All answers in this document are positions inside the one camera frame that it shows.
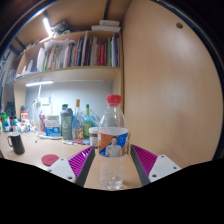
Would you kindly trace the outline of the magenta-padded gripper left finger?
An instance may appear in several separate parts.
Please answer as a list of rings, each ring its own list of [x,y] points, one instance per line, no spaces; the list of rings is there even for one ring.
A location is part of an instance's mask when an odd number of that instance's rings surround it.
[[[90,146],[74,154],[69,159],[59,158],[47,171],[83,187],[94,157],[95,149],[93,146]]]

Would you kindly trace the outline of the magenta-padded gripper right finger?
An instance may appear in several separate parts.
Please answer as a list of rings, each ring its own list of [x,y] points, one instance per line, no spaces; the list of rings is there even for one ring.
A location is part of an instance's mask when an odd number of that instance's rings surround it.
[[[131,146],[130,154],[143,186],[180,170],[180,167],[166,155],[156,156],[136,145]]]

